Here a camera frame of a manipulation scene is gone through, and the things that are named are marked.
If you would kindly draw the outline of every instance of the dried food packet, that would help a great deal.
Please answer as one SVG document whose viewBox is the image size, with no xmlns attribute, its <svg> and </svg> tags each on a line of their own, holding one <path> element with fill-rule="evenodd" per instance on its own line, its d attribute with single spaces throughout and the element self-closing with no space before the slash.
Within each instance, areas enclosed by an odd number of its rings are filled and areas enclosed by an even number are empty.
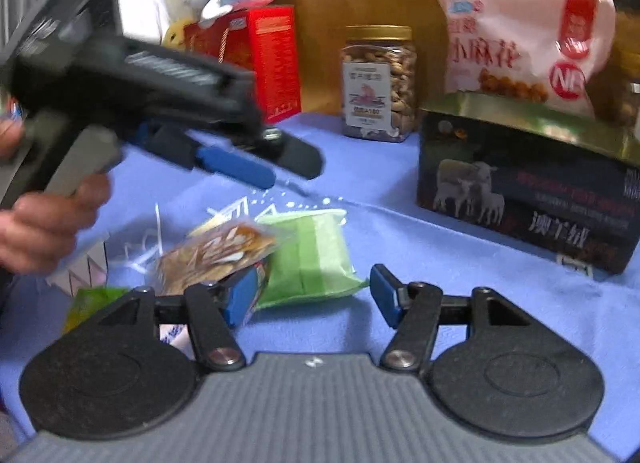
<svg viewBox="0 0 640 463">
<path fill-rule="evenodd" d="M 227 221 L 165 253 L 151 284 L 160 295 L 181 295 L 193 284 L 216 283 L 261 261 L 287 237 L 274 228 Z"/>
</svg>

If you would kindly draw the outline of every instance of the yellow toy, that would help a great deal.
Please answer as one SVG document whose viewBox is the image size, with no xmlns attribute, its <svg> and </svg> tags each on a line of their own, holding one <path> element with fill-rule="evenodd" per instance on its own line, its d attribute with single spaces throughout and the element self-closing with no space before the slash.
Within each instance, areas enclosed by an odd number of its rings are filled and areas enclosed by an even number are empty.
<svg viewBox="0 0 640 463">
<path fill-rule="evenodd" d="M 186 49 L 184 43 L 184 27 L 194 22 L 191 18 L 183 18 L 171 24 L 164 34 L 162 45 L 167 48 Z"/>
</svg>

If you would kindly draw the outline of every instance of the snack bag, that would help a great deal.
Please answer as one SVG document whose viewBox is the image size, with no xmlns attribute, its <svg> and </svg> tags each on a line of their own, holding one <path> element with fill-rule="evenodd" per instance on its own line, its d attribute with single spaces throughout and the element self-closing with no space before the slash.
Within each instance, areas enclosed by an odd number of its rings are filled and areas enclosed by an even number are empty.
<svg viewBox="0 0 640 463">
<path fill-rule="evenodd" d="M 259 218 L 293 238 L 270 256 L 268 283 L 256 309 L 346 297 L 367 286 L 354 273 L 342 234 L 346 214 L 331 208 Z"/>
<path fill-rule="evenodd" d="M 447 17 L 445 90 L 483 91 L 593 117 L 585 85 L 607 62 L 613 0 L 438 0 Z"/>
<path fill-rule="evenodd" d="M 156 266 L 160 295 L 181 295 L 197 283 L 216 283 L 274 252 L 286 234 L 255 223 L 222 223 L 165 253 Z"/>
<path fill-rule="evenodd" d="M 128 291 L 128 288 L 80 288 L 74 297 L 68 315 L 66 315 L 65 326 L 62 333 L 67 334 L 95 312 L 115 302 Z"/>
</svg>

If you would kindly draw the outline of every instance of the black circular disc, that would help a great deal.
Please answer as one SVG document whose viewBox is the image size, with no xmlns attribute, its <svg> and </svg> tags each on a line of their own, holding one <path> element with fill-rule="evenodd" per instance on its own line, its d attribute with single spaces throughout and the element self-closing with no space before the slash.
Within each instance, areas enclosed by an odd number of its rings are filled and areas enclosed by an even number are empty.
<svg viewBox="0 0 640 463">
<path fill-rule="evenodd" d="M 604 395 L 598 368 L 550 332 L 511 330 L 483 332 L 434 361 L 429 383 L 440 403 L 469 426 L 512 440 L 588 427 Z"/>
<path fill-rule="evenodd" d="M 37 430 L 95 440 L 161 423 L 195 385 L 193 363 L 180 351 L 115 326 L 67 335 L 36 356 L 20 397 Z"/>
</svg>

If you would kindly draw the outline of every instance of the clear plastic packet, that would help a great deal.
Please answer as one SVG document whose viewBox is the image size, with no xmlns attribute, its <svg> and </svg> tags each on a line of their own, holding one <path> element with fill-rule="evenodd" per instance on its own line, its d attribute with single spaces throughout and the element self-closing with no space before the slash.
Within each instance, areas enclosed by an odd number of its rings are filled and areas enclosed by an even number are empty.
<svg viewBox="0 0 640 463">
<path fill-rule="evenodd" d="M 257 284 L 257 291 L 255 291 L 254 299 L 248 303 L 246 313 L 243 317 L 239 315 L 230 316 L 228 313 L 223 312 L 226 325 L 231 329 L 239 328 L 251 320 L 255 309 L 257 308 L 257 302 L 264 292 L 267 282 L 269 280 L 269 266 L 267 260 L 258 261 L 255 263 L 254 270 L 250 270 L 247 274 L 248 277 L 242 279 L 240 284 L 249 283 Z M 236 286 L 236 291 L 243 291 L 242 287 Z M 185 324 L 162 324 L 160 325 L 160 341 L 164 344 L 169 344 L 176 349 L 179 349 L 187 355 L 190 359 L 193 359 L 193 350 L 191 349 L 191 339 L 189 336 L 188 328 Z"/>
<path fill-rule="evenodd" d="M 159 295 L 181 295 L 197 283 L 216 283 L 273 253 L 289 234 L 270 226 L 231 220 L 165 253 L 150 283 Z"/>
</svg>

